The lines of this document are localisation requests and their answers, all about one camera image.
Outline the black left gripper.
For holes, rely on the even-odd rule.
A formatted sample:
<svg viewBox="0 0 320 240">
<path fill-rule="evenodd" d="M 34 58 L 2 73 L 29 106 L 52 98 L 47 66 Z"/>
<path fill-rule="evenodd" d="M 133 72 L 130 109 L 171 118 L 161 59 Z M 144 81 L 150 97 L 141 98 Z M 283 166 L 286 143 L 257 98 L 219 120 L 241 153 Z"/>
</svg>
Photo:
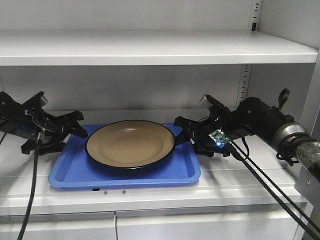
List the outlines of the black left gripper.
<svg viewBox="0 0 320 240">
<path fill-rule="evenodd" d="M 33 150 L 37 150 L 39 155 L 61 152 L 66 145 L 62 138 L 62 125 L 69 125 L 66 129 L 70 134 L 87 138 L 88 132 L 78 124 L 82 120 L 84 116 L 79 110 L 55 117 L 35 106 L 34 96 L 18 103 L 6 92 L 0 92 L 0 131 L 26 139 L 21 146 L 23 154 L 28 155 Z M 41 128 L 45 129 L 45 137 L 38 144 Z"/>
</svg>

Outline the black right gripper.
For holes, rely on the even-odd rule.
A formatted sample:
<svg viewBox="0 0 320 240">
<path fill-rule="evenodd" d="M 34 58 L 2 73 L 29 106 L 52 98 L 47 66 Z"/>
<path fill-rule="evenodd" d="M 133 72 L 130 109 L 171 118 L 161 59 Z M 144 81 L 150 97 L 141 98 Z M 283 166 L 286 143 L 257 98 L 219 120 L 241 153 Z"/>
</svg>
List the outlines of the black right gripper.
<svg viewBox="0 0 320 240">
<path fill-rule="evenodd" d="M 231 140 L 223 132 L 219 118 L 230 113 L 230 110 L 221 104 L 212 104 L 208 109 L 209 116 L 198 122 L 182 116 L 174 119 L 173 125 L 184 130 L 174 137 L 174 146 L 190 143 L 193 140 L 193 147 L 198 155 L 212 157 L 215 153 L 218 153 L 222 154 L 223 157 L 228 157 L 230 152 L 226 144 L 230 143 Z"/>
</svg>

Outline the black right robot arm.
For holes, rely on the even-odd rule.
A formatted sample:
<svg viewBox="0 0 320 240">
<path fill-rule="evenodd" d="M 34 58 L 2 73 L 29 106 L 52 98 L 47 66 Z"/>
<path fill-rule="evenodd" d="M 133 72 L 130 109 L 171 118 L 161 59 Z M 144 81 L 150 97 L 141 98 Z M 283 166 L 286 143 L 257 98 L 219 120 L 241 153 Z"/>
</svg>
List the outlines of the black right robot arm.
<svg viewBox="0 0 320 240">
<path fill-rule="evenodd" d="M 199 121 L 177 117 L 174 125 L 182 131 L 175 137 L 175 144 L 193 141 L 198 155 L 212 157 L 218 153 L 228 157 L 234 152 L 231 141 L 256 135 L 276 151 L 277 159 L 290 165 L 300 163 L 318 180 L 320 143 L 293 116 L 282 113 L 289 93 L 287 88 L 282 90 L 278 106 L 269 106 L 258 97 L 249 97 L 233 111 L 205 94 L 200 103 L 209 110 L 209 116 Z"/>
</svg>

